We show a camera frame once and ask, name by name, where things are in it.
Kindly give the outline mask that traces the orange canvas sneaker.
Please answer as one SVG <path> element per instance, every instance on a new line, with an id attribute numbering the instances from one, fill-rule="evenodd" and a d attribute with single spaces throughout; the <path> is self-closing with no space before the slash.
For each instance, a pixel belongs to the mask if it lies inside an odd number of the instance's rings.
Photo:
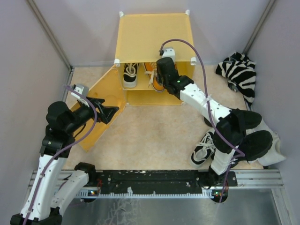
<path id="1" fill-rule="evenodd" d="M 163 87 L 162 84 L 158 82 L 157 72 L 154 70 L 154 71 L 147 71 L 146 73 L 150 78 L 149 85 L 152 86 L 156 92 L 163 92 L 165 88 Z"/>
<path id="2" fill-rule="evenodd" d="M 145 62 L 143 64 L 145 74 L 148 75 L 149 77 L 157 76 L 157 65 L 155 62 Z"/>

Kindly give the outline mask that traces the black white canvas sneaker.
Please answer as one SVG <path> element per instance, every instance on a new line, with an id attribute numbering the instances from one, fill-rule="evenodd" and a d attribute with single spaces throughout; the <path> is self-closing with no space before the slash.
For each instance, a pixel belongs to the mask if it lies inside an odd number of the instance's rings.
<path id="1" fill-rule="evenodd" d="M 123 86 L 135 88 L 137 86 L 137 72 L 139 63 L 125 63 L 123 70 Z"/>

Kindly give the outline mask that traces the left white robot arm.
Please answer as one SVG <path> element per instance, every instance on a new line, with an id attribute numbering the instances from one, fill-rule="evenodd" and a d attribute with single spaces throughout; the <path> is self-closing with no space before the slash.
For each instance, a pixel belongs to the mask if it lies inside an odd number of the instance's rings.
<path id="1" fill-rule="evenodd" d="M 89 120 L 108 124 L 117 106 L 104 106 L 104 99 L 87 98 L 87 104 L 71 111 L 65 102 L 57 101 L 48 107 L 48 125 L 42 140 L 39 165 L 30 195 L 20 213 L 10 219 L 12 225 L 60 225 L 62 217 L 78 192 L 98 180 L 94 165 L 79 163 L 69 178 L 55 192 L 59 174 L 72 146 L 79 143 L 74 132 Z"/>

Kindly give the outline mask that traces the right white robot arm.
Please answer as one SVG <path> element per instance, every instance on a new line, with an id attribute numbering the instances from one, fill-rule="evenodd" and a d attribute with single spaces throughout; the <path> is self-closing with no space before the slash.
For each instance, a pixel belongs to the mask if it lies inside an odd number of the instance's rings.
<path id="1" fill-rule="evenodd" d="M 215 130 L 213 143 L 216 150 L 209 166 L 208 185 L 218 186 L 225 183 L 234 154 L 238 152 L 244 156 L 238 149 L 246 136 L 242 111 L 219 104 L 208 95 L 207 91 L 202 91 L 191 78 L 179 75 L 170 57 L 161 58 L 156 64 L 157 75 L 167 92 L 195 108 L 210 121 Z"/>

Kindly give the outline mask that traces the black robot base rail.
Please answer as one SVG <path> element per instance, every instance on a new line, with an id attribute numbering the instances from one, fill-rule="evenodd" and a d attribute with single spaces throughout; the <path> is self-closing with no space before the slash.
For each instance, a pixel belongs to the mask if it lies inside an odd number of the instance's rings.
<path id="1" fill-rule="evenodd" d="M 208 170 L 96 170 L 79 163 L 73 170 L 46 171 L 35 198 L 38 205 L 48 200 L 52 207 L 74 198 L 91 202 L 100 198 L 211 199 L 223 203 L 230 189 L 282 188 L 277 170 L 230 170 L 215 176 Z"/>

